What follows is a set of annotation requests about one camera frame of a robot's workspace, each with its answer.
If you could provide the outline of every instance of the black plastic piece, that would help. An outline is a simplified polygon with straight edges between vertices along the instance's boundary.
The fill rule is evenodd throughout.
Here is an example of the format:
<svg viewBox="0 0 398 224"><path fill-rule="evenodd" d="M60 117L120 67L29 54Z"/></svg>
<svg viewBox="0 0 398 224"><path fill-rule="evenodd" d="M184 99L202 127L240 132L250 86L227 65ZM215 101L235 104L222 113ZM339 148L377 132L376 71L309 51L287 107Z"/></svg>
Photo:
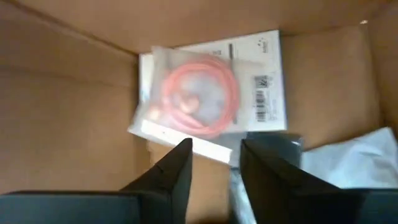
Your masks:
<svg viewBox="0 0 398 224"><path fill-rule="evenodd" d="M0 196L0 223L185 223L192 140L120 192L23 191Z"/></svg>
<svg viewBox="0 0 398 224"><path fill-rule="evenodd" d="M343 190L243 140L240 171L257 223L398 223L398 190Z"/></svg>

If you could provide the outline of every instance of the product box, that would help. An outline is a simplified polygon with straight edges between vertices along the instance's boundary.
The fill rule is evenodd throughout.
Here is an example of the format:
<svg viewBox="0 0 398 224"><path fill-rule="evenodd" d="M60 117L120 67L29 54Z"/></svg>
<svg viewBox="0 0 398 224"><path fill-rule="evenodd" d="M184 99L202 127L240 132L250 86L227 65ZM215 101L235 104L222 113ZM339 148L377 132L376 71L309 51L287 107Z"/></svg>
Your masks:
<svg viewBox="0 0 398 224"><path fill-rule="evenodd" d="M261 66L260 69L248 69L240 73L240 77L236 77L241 92L241 106L228 128L228 131L234 134L207 141L146 119L141 123L141 136L171 146L177 145L184 138L193 138L195 153L234 166L238 158L234 156L233 151L239 149L240 140L245 138L247 132L287 129L278 30L190 45L179 49L212 54L230 60L254 62ZM149 99L153 69L152 54L140 54L141 102Z"/></svg>

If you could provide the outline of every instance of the cardboard box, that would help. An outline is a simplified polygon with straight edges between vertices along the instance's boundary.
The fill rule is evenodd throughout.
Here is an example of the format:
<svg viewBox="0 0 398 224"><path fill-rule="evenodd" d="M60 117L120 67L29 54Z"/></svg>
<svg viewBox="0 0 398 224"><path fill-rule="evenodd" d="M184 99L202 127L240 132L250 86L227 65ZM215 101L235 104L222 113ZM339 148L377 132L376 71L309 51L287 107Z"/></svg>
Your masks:
<svg viewBox="0 0 398 224"><path fill-rule="evenodd" d="M144 172L164 149L126 129L151 45L279 29L288 132L306 148L397 134L397 20L388 0L0 1L0 191L116 190ZM218 196L188 219L224 217L228 169L195 163L191 197Z"/></svg>

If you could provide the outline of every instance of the plastic bag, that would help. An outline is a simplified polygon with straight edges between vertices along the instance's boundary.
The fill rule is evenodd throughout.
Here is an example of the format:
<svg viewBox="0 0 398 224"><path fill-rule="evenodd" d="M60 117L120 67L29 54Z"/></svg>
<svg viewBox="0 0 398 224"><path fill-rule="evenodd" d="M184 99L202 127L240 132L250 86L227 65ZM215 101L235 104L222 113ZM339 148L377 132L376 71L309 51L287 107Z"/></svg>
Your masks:
<svg viewBox="0 0 398 224"><path fill-rule="evenodd" d="M245 132L248 116L239 114L242 99L236 77L249 67L261 68L258 63L162 47L154 47L153 55L150 100L139 107L135 121L147 119L204 139Z"/></svg>
<svg viewBox="0 0 398 224"><path fill-rule="evenodd" d="M150 97L138 106L129 132L169 146L192 138L195 153L229 163L246 137L254 100L240 91L252 82L244 74L262 73L263 65L163 47L152 53Z"/></svg>

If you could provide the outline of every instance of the white box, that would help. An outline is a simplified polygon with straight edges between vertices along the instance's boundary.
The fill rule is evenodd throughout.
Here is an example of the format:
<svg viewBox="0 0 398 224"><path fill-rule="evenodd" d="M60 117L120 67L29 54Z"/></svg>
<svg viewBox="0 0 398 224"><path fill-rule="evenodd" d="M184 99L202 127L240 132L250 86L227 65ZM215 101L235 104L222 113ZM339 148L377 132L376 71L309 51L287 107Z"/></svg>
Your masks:
<svg viewBox="0 0 398 224"><path fill-rule="evenodd" d="M249 123L245 126L244 131L280 131L287 129L278 30L195 44L180 47L179 49L209 53L226 59L240 59L263 64L264 69L262 73L248 72L246 77L239 77L239 81L242 82L243 80L244 82L243 85L239 86L241 92L250 95L250 97L243 98L250 100L240 102L244 104L241 108L247 110L244 114L249 116ZM152 54L140 54L139 65L140 101L145 102L149 99L150 88L152 86L152 72L154 68ZM231 149L159 126L151 121L144 121L141 125L141 132L146 137L154 137L151 140L161 140L170 145L175 145L184 138L193 138L193 147L196 153L218 161L229 162L230 158L226 155L230 154ZM204 147L208 149L211 145L215 148L214 150L203 150Z"/></svg>

